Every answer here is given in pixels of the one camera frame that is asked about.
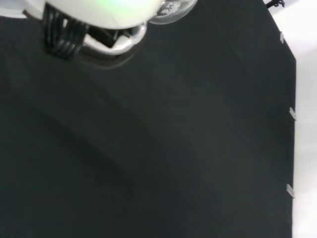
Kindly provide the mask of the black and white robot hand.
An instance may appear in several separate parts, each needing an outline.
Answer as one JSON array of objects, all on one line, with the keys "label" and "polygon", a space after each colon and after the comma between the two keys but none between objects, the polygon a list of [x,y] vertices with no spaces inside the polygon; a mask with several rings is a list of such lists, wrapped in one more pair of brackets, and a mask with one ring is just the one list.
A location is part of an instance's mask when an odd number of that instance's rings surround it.
[{"label": "black and white robot hand", "polygon": [[26,0],[27,14],[42,22],[47,53],[70,60],[100,60],[137,50],[162,0]]}]

